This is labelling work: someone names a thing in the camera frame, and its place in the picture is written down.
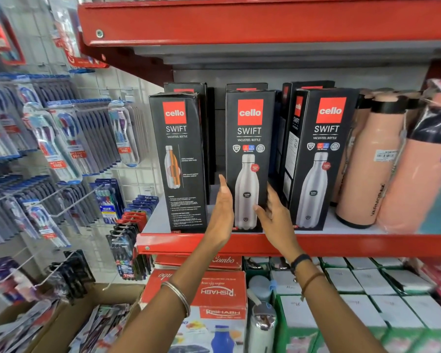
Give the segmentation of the person's right hand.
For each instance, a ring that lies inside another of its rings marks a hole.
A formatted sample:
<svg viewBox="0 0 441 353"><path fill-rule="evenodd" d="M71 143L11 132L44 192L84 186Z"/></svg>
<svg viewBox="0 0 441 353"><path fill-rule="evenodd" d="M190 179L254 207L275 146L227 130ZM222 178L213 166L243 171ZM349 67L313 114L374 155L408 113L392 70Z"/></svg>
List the person's right hand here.
<svg viewBox="0 0 441 353"><path fill-rule="evenodd" d="M304 252L297 242L290 213L270 184L267 185L267 194L267 207L271 211L271 226L263 230L271 245L291 262Z"/></svg>

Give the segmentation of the person's left hand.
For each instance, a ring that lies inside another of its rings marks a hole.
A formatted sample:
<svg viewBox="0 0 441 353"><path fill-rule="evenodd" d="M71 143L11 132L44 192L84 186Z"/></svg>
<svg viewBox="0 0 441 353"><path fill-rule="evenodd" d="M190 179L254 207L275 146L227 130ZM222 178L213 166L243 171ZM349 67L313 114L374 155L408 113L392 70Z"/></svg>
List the person's left hand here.
<svg viewBox="0 0 441 353"><path fill-rule="evenodd" d="M229 241L234 226L234 218L221 217L215 213L214 206L204 239L218 251Z"/></svg>

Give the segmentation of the black bottle box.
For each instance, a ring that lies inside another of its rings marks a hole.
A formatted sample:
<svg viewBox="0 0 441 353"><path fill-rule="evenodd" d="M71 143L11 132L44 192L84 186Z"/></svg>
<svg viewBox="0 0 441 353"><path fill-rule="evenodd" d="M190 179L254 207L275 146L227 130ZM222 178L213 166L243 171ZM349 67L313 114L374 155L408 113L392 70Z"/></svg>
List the black bottle box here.
<svg viewBox="0 0 441 353"><path fill-rule="evenodd" d="M203 135L197 93L149 96L171 231L207 228Z"/></svg>
<svg viewBox="0 0 441 353"><path fill-rule="evenodd" d="M272 178L276 189L281 189L284 181L284 164L288 148L289 132L293 126L299 127L303 98L298 94L301 89L334 88L333 80L293 81L282 85L280 111L277 117L276 163Z"/></svg>
<svg viewBox="0 0 441 353"><path fill-rule="evenodd" d="M280 170L295 230L323 230L359 95L356 88L291 94Z"/></svg>
<svg viewBox="0 0 441 353"><path fill-rule="evenodd" d="M229 83L226 84L226 92L253 92L268 90L268 83Z"/></svg>
<svg viewBox="0 0 441 353"><path fill-rule="evenodd" d="M211 184L213 182L213 162L211 160L210 109L208 86L206 83L164 83L165 92L197 93L199 97L199 112L203 138L203 154L205 166L206 202L210 204Z"/></svg>
<svg viewBox="0 0 441 353"><path fill-rule="evenodd" d="M266 206L275 104L274 90L226 93L226 181L234 231L261 231L254 206Z"/></svg>

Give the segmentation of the person's left forearm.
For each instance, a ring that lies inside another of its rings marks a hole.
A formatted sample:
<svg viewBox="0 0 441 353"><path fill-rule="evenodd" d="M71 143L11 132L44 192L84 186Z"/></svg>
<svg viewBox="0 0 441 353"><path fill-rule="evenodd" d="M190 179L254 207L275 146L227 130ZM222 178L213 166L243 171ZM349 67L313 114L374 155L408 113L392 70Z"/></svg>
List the person's left forearm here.
<svg viewBox="0 0 441 353"><path fill-rule="evenodd" d="M202 239L185 263L170 277L174 284L192 303L209 264L218 250ZM109 353L167 353L185 319L185 309L176 294L166 286L161 286L125 329Z"/></svg>

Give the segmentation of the person's right forearm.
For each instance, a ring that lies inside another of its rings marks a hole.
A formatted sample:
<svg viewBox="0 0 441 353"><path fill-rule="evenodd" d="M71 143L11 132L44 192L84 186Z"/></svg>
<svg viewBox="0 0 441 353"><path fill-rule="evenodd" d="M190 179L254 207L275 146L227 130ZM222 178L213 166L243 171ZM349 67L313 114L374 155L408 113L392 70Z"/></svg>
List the person's right forearm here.
<svg viewBox="0 0 441 353"><path fill-rule="evenodd" d="M387 353L312 262L300 263L295 278L330 353Z"/></svg>

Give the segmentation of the black bottle box, cutaway print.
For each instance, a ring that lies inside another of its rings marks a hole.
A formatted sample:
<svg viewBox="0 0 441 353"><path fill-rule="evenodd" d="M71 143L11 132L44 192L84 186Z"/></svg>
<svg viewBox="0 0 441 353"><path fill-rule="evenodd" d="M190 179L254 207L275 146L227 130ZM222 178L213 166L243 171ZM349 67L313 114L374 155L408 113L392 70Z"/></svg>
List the black bottle box, cutaway print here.
<svg viewBox="0 0 441 353"><path fill-rule="evenodd" d="M203 135L197 93L149 96L171 231L207 228Z"/></svg>

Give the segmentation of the flat red combo box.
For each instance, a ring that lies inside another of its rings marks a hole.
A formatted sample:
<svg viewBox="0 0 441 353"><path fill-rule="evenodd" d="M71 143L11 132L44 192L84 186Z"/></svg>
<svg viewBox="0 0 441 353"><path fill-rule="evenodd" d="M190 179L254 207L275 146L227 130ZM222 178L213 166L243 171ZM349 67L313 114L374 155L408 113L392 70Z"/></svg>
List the flat red combo box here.
<svg viewBox="0 0 441 353"><path fill-rule="evenodd" d="M156 269L178 269L187 260L187 255L157 255L154 260ZM216 255L208 271L241 271L242 256Z"/></svg>

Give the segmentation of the black wristband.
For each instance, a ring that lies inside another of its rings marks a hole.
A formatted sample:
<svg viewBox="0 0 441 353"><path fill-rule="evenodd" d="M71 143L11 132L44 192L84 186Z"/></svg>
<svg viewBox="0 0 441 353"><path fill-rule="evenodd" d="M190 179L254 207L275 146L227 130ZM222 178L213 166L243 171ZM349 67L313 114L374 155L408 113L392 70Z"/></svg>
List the black wristband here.
<svg viewBox="0 0 441 353"><path fill-rule="evenodd" d="M295 275L298 265L302 262L312 262L312 258L308 254L300 254L293 261L290 262L290 271Z"/></svg>

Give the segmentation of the clear plastic bottle, blue cap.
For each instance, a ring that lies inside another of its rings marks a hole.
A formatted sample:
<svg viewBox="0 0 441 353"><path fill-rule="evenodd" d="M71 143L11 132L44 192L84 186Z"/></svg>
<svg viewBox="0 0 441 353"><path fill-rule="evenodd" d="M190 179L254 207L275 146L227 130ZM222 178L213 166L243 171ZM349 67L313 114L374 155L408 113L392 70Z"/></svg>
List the clear plastic bottle, blue cap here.
<svg viewBox="0 0 441 353"><path fill-rule="evenodd" d="M249 280L247 289L252 291L260 301L271 302L271 296L276 286L275 280L262 275L255 275Z"/></svg>

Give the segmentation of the blue and red packs row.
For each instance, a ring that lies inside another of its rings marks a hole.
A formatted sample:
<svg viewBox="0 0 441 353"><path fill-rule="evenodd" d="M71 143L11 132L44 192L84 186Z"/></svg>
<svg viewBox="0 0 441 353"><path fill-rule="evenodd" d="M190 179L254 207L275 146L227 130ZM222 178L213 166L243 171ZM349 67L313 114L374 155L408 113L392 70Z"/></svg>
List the blue and red packs row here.
<svg viewBox="0 0 441 353"><path fill-rule="evenodd" d="M159 197L151 195L138 195L124 209L116 225L120 227L133 227L136 233L141 233L159 203Z"/></svg>

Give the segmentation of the red metal shelf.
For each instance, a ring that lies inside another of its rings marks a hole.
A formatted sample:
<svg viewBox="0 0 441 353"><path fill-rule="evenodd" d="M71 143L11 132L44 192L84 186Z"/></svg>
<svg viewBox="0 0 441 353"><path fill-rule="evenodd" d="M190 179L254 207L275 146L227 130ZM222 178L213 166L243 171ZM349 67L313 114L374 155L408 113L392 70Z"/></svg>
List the red metal shelf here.
<svg viewBox="0 0 441 353"><path fill-rule="evenodd" d="M176 72L422 67L441 78L441 0L178 0L84 3L82 52L162 86Z"/></svg>
<svg viewBox="0 0 441 353"><path fill-rule="evenodd" d="M189 255L201 233L170 233L165 197L149 218L136 245L140 254ZM441 257L441 235L388 234L372 226L356 230L342 224L330 210L323 231L296 231L300 246L311 256ZM279 256L263 233L233 233L219 252L232 256Z"/></svg>

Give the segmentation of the red and white bottle set box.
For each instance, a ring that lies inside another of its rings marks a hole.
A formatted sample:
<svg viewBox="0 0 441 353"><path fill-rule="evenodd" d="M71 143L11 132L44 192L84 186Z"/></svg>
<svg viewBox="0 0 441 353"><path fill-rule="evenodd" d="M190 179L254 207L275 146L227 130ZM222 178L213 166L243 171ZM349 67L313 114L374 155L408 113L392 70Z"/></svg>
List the red and white bottle set box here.
<svg viewBox="0 0 441 353"><path fill-rule="evenodd" d="M247 301L245 272L206 271L168 353L245 353Z"/></svg>

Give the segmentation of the silver metal bangle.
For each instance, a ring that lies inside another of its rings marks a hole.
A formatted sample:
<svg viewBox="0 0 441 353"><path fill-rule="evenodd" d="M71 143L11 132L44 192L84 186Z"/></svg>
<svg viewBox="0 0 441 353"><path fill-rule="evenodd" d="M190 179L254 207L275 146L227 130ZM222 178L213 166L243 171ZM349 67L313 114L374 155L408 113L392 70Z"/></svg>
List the silver metal bangle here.
<svg viewBox="0 0 441 353"><path fill-rule="evenodd" d="M161 286L166 286L170 288L171 291L173 291L176 296L179 298L179 300L182 302L184 309L185 309L185 318L188 318L191 314L191 308L190 304L186 298L186 296L183 294L181 290L179 290L174 284L172 284L170 281L165 281L161 283Z"/></svg>

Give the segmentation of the black toothbrush packs on hook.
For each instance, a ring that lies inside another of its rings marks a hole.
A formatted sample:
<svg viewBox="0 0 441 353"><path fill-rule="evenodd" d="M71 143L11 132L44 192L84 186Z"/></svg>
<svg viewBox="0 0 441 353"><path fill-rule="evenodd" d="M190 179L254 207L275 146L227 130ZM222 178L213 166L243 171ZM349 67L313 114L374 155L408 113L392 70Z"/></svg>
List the black toothbrush packs on hook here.
<svg viewBox="0 0 441 353"><path fill-rule="evenodd" d="M117 223L106 235L118 274L124 280L142 281L152 273L152 257L139 254L137 249L139 233L136 223Z"/></svg>

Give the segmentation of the steel bottle with plastic lid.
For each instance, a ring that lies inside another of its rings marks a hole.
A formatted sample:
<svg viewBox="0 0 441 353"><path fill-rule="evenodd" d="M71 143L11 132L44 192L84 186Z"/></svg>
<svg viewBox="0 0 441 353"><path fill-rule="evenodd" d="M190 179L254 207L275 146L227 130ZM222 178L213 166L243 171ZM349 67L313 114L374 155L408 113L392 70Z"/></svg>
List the steel bottle with plastic lid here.
<svg viewBox="0 0 441 353"><path fill-rule="evenodd" d="M277 315L269 302L261 301L252 289L247 297L253 302L248 328L247 353L273 353Z"/></svg>

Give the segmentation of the blue toothbrush multipacks on hook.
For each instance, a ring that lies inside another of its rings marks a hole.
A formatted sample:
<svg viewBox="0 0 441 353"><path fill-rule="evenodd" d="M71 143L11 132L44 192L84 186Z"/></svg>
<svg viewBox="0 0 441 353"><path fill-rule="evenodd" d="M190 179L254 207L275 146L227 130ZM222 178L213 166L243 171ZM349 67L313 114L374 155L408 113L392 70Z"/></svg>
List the blue toothbrush multipacks on hook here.
<svg viewBox="0 0 441 353"><path fill-rule="evenodd" d="M98 178L89 184L94 191L103 221L115 225L124 214L125 202L115 178Z"/></svg>

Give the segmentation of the row of hanging toothbrush packs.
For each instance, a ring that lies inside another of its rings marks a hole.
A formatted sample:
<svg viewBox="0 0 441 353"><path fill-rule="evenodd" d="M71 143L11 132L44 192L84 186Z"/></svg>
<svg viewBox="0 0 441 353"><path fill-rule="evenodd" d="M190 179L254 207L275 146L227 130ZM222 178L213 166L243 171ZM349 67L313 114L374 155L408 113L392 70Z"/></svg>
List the row of hanging toothbrush packs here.
<svg viewBox="0 0 441 353"><path fill-rule="evenodd" d="M44 108L51 101L76 96L70 75L0 72L0 162L18 159L39 148L25 118L25 104L35 102L38 108Z"/></svg>
<svg viewBox="0 0 441 353"><path fill-rule="evenodd" d="M111 127L110 98L50 101L47 111L54 122L56 142L69 175L66 183L80 183L121 162Z"/></svg>
<svg viewBox="0 0 441 353"><path fill-rule="evenodd" d="M0 244L26 234L31 239L50 240L57 248L69 248L61 225L80 234L80 228L90 227L100 215L89 185L54 184L45 175L0 177Z"/></svg>
<svg viewBox="0 0 441 353"><path fill-rule="evenodd" d="M149 156L141 107L132 101L113 100L108 105L108 115L121 163L136 168Z"/></svg>

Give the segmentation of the peach flask with black band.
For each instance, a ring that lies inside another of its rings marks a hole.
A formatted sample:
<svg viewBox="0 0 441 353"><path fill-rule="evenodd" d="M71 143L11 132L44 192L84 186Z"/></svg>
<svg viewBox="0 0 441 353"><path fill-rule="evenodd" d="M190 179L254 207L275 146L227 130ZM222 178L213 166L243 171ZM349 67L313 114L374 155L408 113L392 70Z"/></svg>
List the peach flask with black band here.
<svg viewBox="0 0 441 353"><path fill-rule="evenodd" d="M383 194L406 133L407 110L418 105L421 92L378 93L369 116L354 141L341 187L336 218L355 229L367 229L377 219Z"/></svg>
<svg viewBox="0 0 441 353"><path fill-rule="evenodd" d="M373 92L370 89L361 89L359 93L359 97L355 106L355 111L353 115L353 119L351 122L351 127L348 132L347 141L345 148L343 150L343 155L341 158L341 163L339 167L339 171L337 174L337 178L335 181L335 186L333 189L330 205L332 207L336 207L339 203L341 196L341 189L344 177L346 175L348 162L350 160L353 146L356 137L362 132L367 118L370 114L371 102L374 98Z"/></svg>

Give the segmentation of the stack of white green boxes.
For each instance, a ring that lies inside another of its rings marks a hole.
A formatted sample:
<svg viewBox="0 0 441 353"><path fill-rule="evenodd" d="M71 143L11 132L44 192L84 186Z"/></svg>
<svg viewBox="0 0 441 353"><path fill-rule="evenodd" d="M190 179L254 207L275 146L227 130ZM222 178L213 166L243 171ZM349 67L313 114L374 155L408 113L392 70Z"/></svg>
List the stack of white green boxes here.
<svg viewBox="0 0 441 353"><path fill-rule="evenodd" d="M441 353L441 299L435 284L395 257L313 257L318 270L387 353ZM245 257L247 282L276 281L274 353L330 353L284 257Z"/></svg>

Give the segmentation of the peach flask in plastic wrap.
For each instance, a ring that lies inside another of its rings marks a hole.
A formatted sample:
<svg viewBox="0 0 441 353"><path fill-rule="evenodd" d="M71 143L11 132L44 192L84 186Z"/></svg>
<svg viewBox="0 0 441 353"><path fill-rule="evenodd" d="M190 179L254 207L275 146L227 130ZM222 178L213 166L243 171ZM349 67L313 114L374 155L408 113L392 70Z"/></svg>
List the peach flask in plastic wrap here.
<svg viewBox="0 0 441 353"><path fill-rule="evenodd" d="M441 234L441 79L430 79L384 195L377 225L391 234Z"/></svg>

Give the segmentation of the dark hanging packs on hook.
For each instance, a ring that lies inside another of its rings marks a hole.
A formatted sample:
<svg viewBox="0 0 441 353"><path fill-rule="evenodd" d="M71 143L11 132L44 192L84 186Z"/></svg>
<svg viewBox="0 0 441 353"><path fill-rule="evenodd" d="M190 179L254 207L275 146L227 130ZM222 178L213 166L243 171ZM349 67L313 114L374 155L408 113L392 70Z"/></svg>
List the dark hanging packs on hook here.
<svg viewBox="0 0 441 353"><path fill-rule="evenodd" d="M65 303L73 305L87 295L87 285L95 283L94 275L82 249L63 252L61 262L52 262L47 267L44 284L53 288L53 294Z"/></svg>

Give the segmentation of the pile of toothbrush packets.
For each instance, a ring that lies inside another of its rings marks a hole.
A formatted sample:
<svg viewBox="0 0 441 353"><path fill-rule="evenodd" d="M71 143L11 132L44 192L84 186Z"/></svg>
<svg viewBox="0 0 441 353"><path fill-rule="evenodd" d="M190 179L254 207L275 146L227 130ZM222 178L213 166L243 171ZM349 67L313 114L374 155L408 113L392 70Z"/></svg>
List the pile of toothbrush packets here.
<svg viewBox="0 0 441 353"><path fill-rule="evenodd" d="M128 303L97 305L69 344L67 353L108 353L130 311Z"/></svg>

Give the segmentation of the brown cardboard carton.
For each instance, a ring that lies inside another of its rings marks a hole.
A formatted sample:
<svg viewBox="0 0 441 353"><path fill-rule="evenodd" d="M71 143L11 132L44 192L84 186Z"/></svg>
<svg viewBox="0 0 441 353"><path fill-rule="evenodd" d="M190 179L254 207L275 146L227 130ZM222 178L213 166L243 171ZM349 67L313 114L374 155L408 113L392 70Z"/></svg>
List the brown cardboard carton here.
<svg viewBox="0 0 441 353"><path fill-rule="evenodd" d="M140 311L139 299L145 285L112 284L108 289L106 286L105 283L88 284L88 293L74 304L58 303L24 353L67 353L69 344L98 304L130 304L130 322Z"/></svg>

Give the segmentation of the red-edged hanging blister packs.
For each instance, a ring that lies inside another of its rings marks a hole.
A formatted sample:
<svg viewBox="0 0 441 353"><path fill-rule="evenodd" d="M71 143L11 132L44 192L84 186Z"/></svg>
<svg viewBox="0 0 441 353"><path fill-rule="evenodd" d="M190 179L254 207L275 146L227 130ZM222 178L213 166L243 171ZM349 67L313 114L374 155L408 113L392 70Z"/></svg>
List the red-edged hanging blister packs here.
<svg viewBox="0 0 441 353"><path fill-rule="evenodd" d="M84 55L80 49L79 38L82 29L77 8L83 2L93 0L47 0L57 30L56 45L65 52L68 63L75 69L106 69L109 67L100 60Z"/></svg>

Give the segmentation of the mixed hanging packs on hook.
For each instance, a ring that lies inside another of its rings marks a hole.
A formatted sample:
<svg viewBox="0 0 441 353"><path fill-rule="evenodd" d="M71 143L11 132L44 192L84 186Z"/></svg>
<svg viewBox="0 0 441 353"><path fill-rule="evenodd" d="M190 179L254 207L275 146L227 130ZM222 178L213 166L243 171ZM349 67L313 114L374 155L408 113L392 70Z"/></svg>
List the mixed hanging packs on hook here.
<svg viewBox="0 0 441 353"><path fill-rule="evenodd" d="M7 306L41 299L29 275L10 256L0 257L0 299Z"/></svg>

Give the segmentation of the pile of flat blister packets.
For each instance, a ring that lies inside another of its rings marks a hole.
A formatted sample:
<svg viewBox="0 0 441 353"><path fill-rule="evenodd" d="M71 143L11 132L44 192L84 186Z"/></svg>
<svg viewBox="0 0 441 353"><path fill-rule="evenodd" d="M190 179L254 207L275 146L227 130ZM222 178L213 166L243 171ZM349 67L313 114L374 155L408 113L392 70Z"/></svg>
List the pile of flat blister packets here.
<svg viewBox="0 0 441 353"><path fill-rule="evenodd" d="M51 323L58 304L59 300L39 301L14 321L1 324L0 353L30 353L39 334Z"/></svg>

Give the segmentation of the red hanging toothbrush packs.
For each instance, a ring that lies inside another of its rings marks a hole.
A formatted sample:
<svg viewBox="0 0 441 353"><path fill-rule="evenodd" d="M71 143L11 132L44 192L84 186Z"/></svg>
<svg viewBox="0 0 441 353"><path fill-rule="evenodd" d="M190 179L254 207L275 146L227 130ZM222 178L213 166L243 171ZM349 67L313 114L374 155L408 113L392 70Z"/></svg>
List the red hanging toothbrush packs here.
<svg viewBox="0 0 441 353"><path fill-rule="evenodd" d="M8 66L25 65L25 57L12 25L0 5L0 59Z"/></svg>

